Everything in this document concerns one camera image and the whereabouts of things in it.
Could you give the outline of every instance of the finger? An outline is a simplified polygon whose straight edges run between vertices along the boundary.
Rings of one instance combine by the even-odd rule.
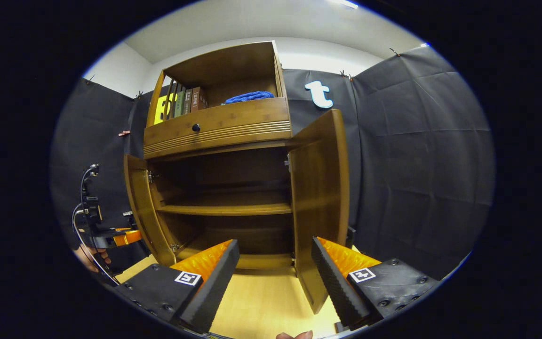
[[[288,335],[288,334],[282,332],[282,333],[276,335],[275,339],[294,339],[294,337],[292,337],[292,335]]]
[[[300,333],[294,339],[312,339],[312,331]]]

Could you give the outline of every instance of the wooden shelf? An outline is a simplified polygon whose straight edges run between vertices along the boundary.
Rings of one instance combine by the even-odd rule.
[[[286,192],[281,191],[201,193],[173,199],[156,210],[162,213],[219,216],[291,214],[289,198]]]
[[[271,215],[271,214],[290,214],[292,208],[290,204],[260,204],[260,205],[242,205],[242,206],[181,206],[167,205],[156,209],[163,213],[189,214],[189,215]]]
[[[190,256],[200,253],[202,250],[187,247],[177,255],[177,262],[185,260]],[[265,270],[273,268],[285,268],[292,266],[292,255],[290,253],[280,253],[273,255],[248,255],[239,254],[239,260],[236,268],[247,270]]]

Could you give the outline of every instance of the wooden floor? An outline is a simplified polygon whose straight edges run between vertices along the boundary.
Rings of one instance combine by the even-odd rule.
[[[116,277],[124,283],[155,263],[150,255]],[[282,332],[295,336],[312,330],[318,339],[335,334],[334,323],[339,321],[329,297],[317,315],[312,313],[294,268],[236,270],[210,332],[235,339],[275,339]]]

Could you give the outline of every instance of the blue towel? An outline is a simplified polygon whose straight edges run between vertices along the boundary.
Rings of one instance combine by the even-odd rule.
[[[250,101],[250,100],[258,100],[258,99],[267,99],[267,98],[275,98],[272,93],[270,92],[252,92],[252,93],[246,93],[242,95],[238,95],[237,97],[233,97],[231,99],[227,99],[225,101],[225,104],[232,104],[232,103],[239,103],[242,101]]]

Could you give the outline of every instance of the cabinet door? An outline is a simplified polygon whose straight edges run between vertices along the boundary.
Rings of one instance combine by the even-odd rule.
[[[312,237],[346,243],[349,170],[340,110],[329,110],[288,142],[292,176],[295,270],[313,313],[327,290],[311,257]]]
[[[175,264],[175,254],[168,246],[160,228],[158,216],[152,203],[148,182],[148,167],[146,161],[125,154],[125,184],[133,217],[138,229],[156,260],[165,266]]]

